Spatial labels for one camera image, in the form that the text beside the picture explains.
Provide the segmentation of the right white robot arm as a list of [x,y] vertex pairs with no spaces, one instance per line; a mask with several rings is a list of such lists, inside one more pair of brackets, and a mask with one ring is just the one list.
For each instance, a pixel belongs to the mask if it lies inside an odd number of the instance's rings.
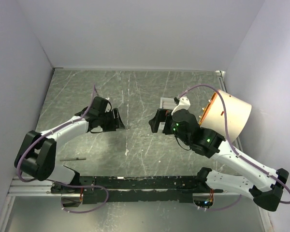
[[277,210],[286,189],[287,170],[269,168],[238,149],[232,150],[224,136],[200,127],[195,115],[186,109],[173,113],[160,108],[148,123],[153,133],[158,132],[160,123],[164,123],[164,134],[174,135],[196,154],[217,160],[238,173],[235,176],[208,171],[196,179],[198,191],[222,189],[246,196],[267,211]]

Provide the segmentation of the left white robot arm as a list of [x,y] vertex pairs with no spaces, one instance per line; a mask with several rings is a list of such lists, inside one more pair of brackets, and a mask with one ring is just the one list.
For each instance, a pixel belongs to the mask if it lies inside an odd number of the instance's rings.
[[93,132],[100,127],[102,132],[124,129],[117,108],[99,113],[96,110],[79,112],[65,123],[42,132],[29,131],[21,144],[14,166],[18,178],[26,182],[22,174],[31,176],[31,181],[51,180],[59,182],[70,193],[81,187],[80,174],[64,165],[56,163],[56,154],[60,147],[70,140]]

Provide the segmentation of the white card tray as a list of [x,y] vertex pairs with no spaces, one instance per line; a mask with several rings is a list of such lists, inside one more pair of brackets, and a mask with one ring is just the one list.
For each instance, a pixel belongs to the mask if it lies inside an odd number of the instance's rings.
[[[174,99],[165,98],[165,97],[160,98],[160,108],[173,110],[175,107],[176,107],[176,103],[174,102]],[[165,122],[163,121],[159,124],[158,131],[162,132],[164,129],[164,126],[165,126]]]

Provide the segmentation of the small metal rod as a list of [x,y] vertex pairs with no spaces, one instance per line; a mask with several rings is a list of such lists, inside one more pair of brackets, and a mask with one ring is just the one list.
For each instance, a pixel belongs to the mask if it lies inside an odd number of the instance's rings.
[[75,158],[63,158],[59,159],[59,161],[77,161],[77,160],[86,160],[86,157],[75,157]]

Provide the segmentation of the beige cylindrical drum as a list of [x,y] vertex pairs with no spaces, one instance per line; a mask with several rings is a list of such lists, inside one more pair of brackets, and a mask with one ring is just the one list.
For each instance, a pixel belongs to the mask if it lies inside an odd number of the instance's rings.
[[222,91],[214,92],[208,105],[203,108],[199,125],[212,129],[226,137],[228,126],[230,141],[233,143],[245,127],[251,114],[252,105]]

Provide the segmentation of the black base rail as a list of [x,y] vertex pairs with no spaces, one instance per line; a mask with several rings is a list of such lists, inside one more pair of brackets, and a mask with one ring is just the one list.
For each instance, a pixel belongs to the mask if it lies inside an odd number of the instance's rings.
[[80,185],[96,185],[108,190],[109,203],[117,202],[193,202],[193,195],[210,194],[204,178],[197,176],[82,176]]

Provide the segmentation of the aluminium extrusion frame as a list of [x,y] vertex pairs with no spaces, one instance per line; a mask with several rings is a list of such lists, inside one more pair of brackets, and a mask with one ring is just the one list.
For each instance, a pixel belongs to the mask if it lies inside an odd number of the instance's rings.
[[52,187],[51,181],[22,182],[17,177],[12,179],[4,205],[0,213],[0,232],[4,232],[12,211],[16,197],[21,196],[47,196]]

